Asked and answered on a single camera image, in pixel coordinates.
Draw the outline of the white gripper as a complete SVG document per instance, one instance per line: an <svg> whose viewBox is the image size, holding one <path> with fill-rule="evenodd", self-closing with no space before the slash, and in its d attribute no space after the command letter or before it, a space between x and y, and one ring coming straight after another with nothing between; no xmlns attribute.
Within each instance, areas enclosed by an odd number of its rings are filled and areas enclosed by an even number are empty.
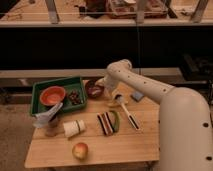
<svg viewBox="0 0 213 171"><path fill-rule="evenodd" d="M120 104L120 103L128 104L128 101L124 98L123 94L118 89L109 91L108 95L109 95L110 102L116 102L118 104ZM107 106L115 107L116 105L115 105L115 103L108 103Z"/></svg>

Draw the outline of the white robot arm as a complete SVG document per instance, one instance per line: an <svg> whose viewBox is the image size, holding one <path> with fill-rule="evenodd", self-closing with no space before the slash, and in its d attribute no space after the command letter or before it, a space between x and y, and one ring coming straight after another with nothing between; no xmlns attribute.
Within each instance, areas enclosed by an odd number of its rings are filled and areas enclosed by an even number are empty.
<svg viewBox="0 0 213 171"><path fill-rule="evenodd" d="M213 171L210 107L197 91L131 71L124 59L107 66L109 91L123 82L159 104L159 171Z"/></svg>

